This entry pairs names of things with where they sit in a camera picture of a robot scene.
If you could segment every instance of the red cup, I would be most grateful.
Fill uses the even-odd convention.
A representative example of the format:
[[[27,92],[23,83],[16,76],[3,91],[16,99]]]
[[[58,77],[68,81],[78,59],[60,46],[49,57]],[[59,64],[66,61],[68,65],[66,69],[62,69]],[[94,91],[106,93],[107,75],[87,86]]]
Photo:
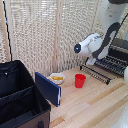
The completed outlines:
[[[82,74],[76,74],[75,75],[75,87],[82,88],[85,80],[86,80],[86,76]]]

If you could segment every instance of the blue panel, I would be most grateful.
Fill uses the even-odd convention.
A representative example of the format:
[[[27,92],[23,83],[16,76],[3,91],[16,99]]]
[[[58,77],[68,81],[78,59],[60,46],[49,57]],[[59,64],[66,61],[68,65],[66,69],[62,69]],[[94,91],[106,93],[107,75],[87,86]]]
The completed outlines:
[[[41,75],[40,73],[35,73],[35,82],[43,96],[49,100],[55,106],[60,105],[61,87]]]

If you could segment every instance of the bin handle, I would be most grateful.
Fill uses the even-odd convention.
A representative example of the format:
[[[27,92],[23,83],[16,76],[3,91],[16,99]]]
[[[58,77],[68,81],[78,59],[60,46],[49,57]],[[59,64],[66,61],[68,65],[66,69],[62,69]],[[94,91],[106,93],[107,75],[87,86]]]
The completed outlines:
[[[44,122],[43,121],[40,121],[38,123],[38,128],[44,128]]]

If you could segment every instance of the yellow bowl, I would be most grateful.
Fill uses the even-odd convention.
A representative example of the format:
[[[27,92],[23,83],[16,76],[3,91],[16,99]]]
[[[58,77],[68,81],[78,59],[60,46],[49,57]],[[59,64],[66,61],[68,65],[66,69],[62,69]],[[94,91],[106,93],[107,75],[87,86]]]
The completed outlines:
[[[51,81],[53,82],[53,83],[55,83],[55,84],[62,84],[63,83],[63,81],[64,81],[64,79],[65,79],[65,76],[63,75],[63,74],[61,74],[61,73],[52,73],[51,75],[50,75],[50,79],[51,79]]]

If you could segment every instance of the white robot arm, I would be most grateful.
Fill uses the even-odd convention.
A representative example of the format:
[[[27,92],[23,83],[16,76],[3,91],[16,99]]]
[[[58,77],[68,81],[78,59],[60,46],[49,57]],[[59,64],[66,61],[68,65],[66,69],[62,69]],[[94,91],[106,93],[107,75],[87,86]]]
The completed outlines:
[[[98,17],[104,31],[103,39],[98,33],[94,33],[74,47],[75,53],[89,57],[86,65],[93,65],[96,59],[102,59],[108,55],[109,47],[120,29],[121,16],[127,3],[128,0],[102,1],[98,9]],[[128,84],[128,67],[124,71],[124,80]],[[128,103],[121,117],[111,128],[128,128]]]

